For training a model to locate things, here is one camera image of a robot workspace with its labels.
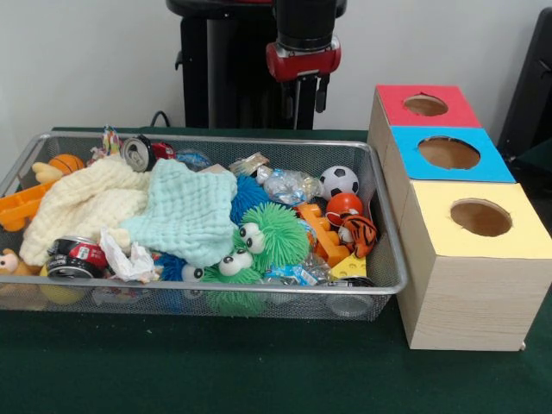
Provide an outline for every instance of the orange ball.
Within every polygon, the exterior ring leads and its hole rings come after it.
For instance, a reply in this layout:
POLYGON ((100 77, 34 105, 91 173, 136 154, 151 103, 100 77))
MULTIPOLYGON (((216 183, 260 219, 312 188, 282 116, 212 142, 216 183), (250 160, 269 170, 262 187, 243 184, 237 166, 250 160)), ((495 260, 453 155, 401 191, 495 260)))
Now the orange ball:
POLYGON ((48 164, 60 170, 63 175, 74 173, 85 167, 85 163, 79 157, 71 154, 56 155, 48 164))
POLYGON ((362 214, 363 210, 364 206, 358 197, 354 194, 340 192, 329 200, 326 207, 326 217, 334 226, 341 226, 342 219, 340 215, 342 213, 362 214))

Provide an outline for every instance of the white wall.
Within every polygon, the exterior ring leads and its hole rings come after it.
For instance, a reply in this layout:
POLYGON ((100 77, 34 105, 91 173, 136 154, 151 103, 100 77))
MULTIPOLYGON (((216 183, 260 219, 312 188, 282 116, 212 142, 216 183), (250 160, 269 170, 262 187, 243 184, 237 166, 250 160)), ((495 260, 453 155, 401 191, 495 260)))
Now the white wall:
MULTIPOLYGON (((316 127, 365 129, 377 83, 458 84, 498 138, 546 0, 349 0, 316 127)), ((162 0, 0 2, 0 176, 55 125, 184 121, 179 18, 162 0)))

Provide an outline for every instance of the cream blanket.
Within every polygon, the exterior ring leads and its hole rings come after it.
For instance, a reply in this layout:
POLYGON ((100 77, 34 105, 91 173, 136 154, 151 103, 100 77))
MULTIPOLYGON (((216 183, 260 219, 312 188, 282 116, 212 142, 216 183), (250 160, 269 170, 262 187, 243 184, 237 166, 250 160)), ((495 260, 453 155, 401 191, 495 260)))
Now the cream blanket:
MULTIPOLYGON (((67 175, 52 186, 23 235, 20 256, 31 266, 42 266, 53 241, 80 235, 99 242, 100 229, 115 229, 147 206, 149 172, 134 172, 119 155, 96 161, 67 175)), ((129 236, 118 229, 110 233, 122 246, 129 236)))

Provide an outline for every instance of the shape sorter box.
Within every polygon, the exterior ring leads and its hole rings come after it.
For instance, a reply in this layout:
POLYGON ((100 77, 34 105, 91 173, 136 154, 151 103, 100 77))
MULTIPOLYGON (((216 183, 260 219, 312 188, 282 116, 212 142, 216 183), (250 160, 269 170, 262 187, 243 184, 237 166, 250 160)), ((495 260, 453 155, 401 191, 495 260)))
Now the shape sorter box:
POLYGON ((411 348, 520 349, 552 282, 552 240, 521 185, 411 181, 400 234, 411 348))
POLYGON ((368 143, 385 164, 391 127, 480 128, 469 102, 457 86, 377 85, 368 143))
POLYGON ((484 129, 392 127, 383 172, 396 223, 411 179, 515 183, 484 129))

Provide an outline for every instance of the light green washcloth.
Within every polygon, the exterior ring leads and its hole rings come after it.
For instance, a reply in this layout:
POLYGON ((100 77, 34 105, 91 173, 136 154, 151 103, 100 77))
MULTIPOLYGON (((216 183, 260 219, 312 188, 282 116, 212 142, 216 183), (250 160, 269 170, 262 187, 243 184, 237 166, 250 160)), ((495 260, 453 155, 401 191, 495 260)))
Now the light green washcloth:
POLYGON ((121 227, 130 240, 174 254, 195 267, 212 266, 229 254, 235 225, 231 172, 197 173, 176 160, 158 160, 151 174, 147 208, 121 227))

